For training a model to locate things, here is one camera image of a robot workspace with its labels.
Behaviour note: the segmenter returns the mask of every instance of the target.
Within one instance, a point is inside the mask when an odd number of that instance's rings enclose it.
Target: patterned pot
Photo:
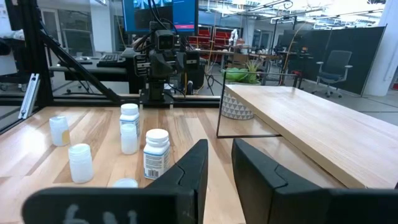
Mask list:
[[[224,91],[221,114],[224,117],[238,120],[247,120],[254,117],[254,114],[251,110],[243,106],[241,102],[239,102],[235,97],[231,96],[227,91]]]

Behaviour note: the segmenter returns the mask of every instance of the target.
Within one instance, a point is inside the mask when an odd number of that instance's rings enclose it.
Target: office desk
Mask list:
[[[74,184],[70,177],[68,146],[55,147],[49,118],[65,115],[72,144],[91,146],[94,178]],[[46,107],[0,136],[0,223],[21,222],[21,206],[33,192],[46,187],[111,187],[123,177],[135,178],[139,187],[152,180],[144,178],[142,150],[145,133],[163,128],[170,133],[172,163],[179,160],[199,139],[208,139],[208,187],[205,223],[244,223],[231,165],[232,139],[215,136],[218,109],[174,108],[140,110],[139,152],[121,152],[120,108]],[[259,119],[221,120],[220,131],[236,134],[275,131]],[[341,184],[314,164],[284,138],[247,139],[248,143],[273,157],[283,166],[322,187]]]
[[[345,186],[396,186],[398,126],[292,87],[225,88]]]
[[[91,59],[92,64],[82,65],[91,74],[93,74],[99,81],[110,81],[110,82],[127,82],[127,70],[125,68],[109,68],[109,67],[97,67],[99,59]],[[66,80],[76,80],[75,77],[69,72],[66,67],[53,65],[49,67],[50,71],[64,72]]]

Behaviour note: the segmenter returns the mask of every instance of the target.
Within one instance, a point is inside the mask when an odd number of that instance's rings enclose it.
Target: plastic container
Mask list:
[[[156,179],[169,168],[169,133],[163,129],[152,129],[146,134],[144,148],[144,176]]]
[[[139,136],[139,113],[138,106],[134,103],[126,103],[120,107],[122,115],[120,115],[120,128],[122,124],[135,124],[137,136]]]
[[[122,152],[134,154],[137,152],[137,130],[135,124],[122,124],[120,129]]]
[[[136,180],[131,178],[123,178],[116,181],[112,187],[120,187],[120,188],[138,188],[138,183]]]
[[[65,116],[50,118],[52,142],[56,146],[64,146],[70,143],[68,121]]]
[[[69,166],[74,183],[81,184],[91,180],[94,177],[94,170],[90,146],[77,144],[70,147]]]

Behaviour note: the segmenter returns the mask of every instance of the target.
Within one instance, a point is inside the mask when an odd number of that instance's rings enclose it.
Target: medicine bottle label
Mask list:
[[[144,152],[144,176],[148,179],[156,179],[169,168],[170,147],[162,154],[155,155]]]
[[[136,124],[137,136],[139,136],[139,117],[134,121],[120,120],[120,127],[122,126],[122,124]]]

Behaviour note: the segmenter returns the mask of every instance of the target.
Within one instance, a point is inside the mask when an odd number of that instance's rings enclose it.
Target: black partition panel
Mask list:
[[[373,64],[385,27],[350,28],[340,30],[312,30],[304,36],[303,45],[313,56],[312,60],[289,62],[289,70],[305,70],[304,78],[317,80],[319,65],[325,62],[332,50],[347,50],[353,54],[349,64],[353,66],[348,72],[347,80],[333,84],[355,94],[362,94],[370,69]]]

